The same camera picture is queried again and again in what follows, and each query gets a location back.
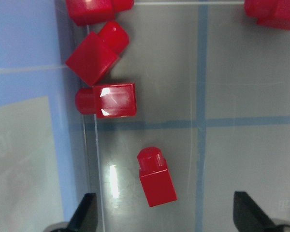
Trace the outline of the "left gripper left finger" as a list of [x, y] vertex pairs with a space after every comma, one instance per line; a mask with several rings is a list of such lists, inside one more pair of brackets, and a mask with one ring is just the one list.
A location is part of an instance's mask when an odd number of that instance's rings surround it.
[[86, 193], [67, 229], [70, 232], [95, 232], [98, 226], [98, 208], [96, 193]]

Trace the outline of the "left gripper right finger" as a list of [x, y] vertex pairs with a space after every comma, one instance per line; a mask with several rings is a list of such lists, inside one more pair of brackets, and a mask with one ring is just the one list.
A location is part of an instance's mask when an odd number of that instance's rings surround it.
[[239, 232], [275, 232], [276, 225], [244, 191], [233, 195], [233, 222]]

